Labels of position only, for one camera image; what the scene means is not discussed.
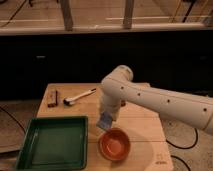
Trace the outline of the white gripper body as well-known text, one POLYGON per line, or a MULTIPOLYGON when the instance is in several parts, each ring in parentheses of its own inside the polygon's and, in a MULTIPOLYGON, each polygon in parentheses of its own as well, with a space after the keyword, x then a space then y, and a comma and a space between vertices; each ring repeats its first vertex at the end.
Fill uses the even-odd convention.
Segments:
POLYGON ((113 121, 116 121, 121 108, 121 100, 102 94, 99 100, 99 113, 108 113, 113 121))

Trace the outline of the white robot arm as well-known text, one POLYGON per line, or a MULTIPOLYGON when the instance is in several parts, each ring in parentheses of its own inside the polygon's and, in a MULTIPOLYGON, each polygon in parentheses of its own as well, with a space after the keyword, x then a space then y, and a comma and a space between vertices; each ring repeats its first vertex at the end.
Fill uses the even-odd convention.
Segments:
POLYGON ((117 66, 102 79, 100 113, 116 121, 121 101, 127 101, 213 135, 213 98, 141 86, 132 79, 133 72, 126 65, 117 66))

